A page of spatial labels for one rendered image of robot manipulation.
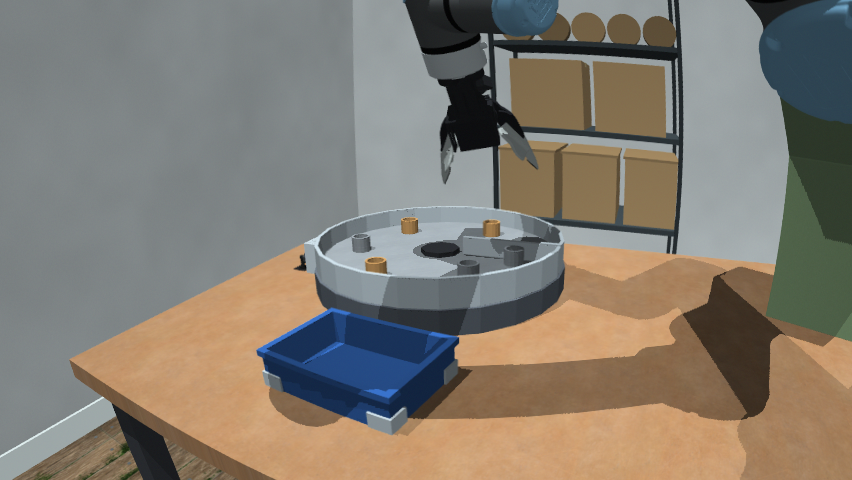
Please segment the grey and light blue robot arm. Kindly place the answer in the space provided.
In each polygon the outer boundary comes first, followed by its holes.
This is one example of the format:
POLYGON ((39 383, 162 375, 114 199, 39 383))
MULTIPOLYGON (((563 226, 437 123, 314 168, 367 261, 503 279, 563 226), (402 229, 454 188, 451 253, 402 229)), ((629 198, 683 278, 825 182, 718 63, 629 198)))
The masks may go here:
MULTIPOLYGON (((796 109, 852 124, 852 0, 746 0, 760 18, 760 64, 796 109)), ((403 0, 430 77, 461 79, 487 64, 480 33, 534 36, 558 0, 403 0), (428 55, 429 54, 429 55, 428 55)))

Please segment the blue open crate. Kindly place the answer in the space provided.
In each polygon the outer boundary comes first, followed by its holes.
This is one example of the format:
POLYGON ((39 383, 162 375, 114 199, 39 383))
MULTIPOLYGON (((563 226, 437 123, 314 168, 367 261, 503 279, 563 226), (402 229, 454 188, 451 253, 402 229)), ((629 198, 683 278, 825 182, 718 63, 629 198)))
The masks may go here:
POLYGON ((458 344, 330 308, 256 351, 265 385, 393 435, 458 374, 458 344))

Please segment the bronze bushing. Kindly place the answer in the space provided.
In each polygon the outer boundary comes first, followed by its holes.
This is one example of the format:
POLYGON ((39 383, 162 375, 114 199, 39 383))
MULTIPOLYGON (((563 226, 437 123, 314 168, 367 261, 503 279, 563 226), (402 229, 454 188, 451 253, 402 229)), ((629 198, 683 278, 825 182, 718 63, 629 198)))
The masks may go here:
POLYGON ((365 260, 367 272, 387 274, 387 261, 383 257, 371 257, 365 260))
POLYGON ((401 232, 403 234, 416 234, 418 233, 418 219, 414 217, 407 217, 401 219, 401 232))
POLYGON ((485 220, 485 221, 483 221, 483 236, 485 236, 485 237, 498 237, 498 236, 500 236, 500 221, 498 221, 498 220, 485 220), (490 224, 490 223, 493 223, 493 224, 490 224))

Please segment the grey metal bushing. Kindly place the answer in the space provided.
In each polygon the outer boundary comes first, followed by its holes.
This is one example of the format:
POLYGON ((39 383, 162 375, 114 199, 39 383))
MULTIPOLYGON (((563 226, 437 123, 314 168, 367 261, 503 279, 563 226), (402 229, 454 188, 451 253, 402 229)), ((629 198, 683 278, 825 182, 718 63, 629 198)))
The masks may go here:
POLYGON ((355 234, 352 236, 353 252, 364 253, 371 250, 369 234, 355 234))
POLYGON ((457 262, 457 276, 479 274, 479 261, 463 259, 457 262))
POLYGON ((504 248, 504 265, 518 267, 524 264, 524 248, 521 246, 506 246, 504 248))

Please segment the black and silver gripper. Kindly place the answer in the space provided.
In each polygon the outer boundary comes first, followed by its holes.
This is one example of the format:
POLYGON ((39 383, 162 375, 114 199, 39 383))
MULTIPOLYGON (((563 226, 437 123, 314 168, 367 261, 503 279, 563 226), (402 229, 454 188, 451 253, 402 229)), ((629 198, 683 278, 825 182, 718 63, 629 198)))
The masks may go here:
POLYGON ((481 79, 484 74, 482 68, 461 79, 437 79, 439 85, 446 87, 451 102, 440 129, 441 175, 444 184, 450 174, 449 165, 453 162, 453 153, 456 153, 458 147, 464 152, 499 146, 500 136, 509 143, 519 159, 523 161, 526 156, 527 161, 539 169, 536 157, 516 117, 496 100, 492 100, 489 94, 482 95, 477 90, 475 81, 481 79), (497 122, 500 125, 499 132, 497 122))

